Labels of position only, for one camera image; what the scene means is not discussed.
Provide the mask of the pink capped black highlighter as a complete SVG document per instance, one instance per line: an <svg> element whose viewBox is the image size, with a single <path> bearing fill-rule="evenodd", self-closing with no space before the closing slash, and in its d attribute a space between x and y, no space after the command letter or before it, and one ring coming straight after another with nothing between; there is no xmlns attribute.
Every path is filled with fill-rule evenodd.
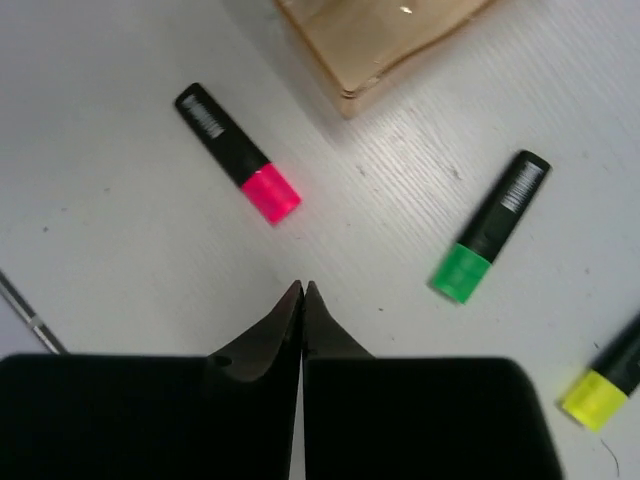
<svg viewBox="0 0 640 480"><path fill-rule="evenodd" d="M180 117L262 217L279 224L301 197L262 150L199 83L174 101Z"/></svg>

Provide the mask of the green capped black highlighter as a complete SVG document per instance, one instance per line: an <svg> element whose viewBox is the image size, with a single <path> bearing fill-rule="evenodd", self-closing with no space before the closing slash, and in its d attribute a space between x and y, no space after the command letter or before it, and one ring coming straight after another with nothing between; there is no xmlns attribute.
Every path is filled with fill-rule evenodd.
<svg viewBox="0 0 640 480"><path fill-rule="evenodd" d="M430 281L432 288L458 304L466 303L551 171L546 160L519 151L444 257Z"/></svg>

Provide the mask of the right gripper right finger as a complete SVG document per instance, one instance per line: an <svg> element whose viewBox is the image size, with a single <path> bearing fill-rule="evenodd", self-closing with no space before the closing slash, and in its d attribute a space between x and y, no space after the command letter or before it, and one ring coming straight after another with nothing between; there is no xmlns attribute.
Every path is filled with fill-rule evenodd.
<svg viewBox="0 0 640 480"><path fill-rule="evenodd" d="M303 315L310 479L560 479L534 386L499 357L376 357L310 284Z"/></svg>

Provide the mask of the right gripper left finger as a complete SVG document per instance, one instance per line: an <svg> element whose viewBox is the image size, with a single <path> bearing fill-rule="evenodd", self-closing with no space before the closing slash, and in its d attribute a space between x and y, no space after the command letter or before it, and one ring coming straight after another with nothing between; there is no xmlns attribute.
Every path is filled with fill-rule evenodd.
<svg viewBox="0 0 640 480"><path fill-rule="evenodd" d="M5 479L285 479L303 289L206 356L19 354L1 363Z"/></svg>

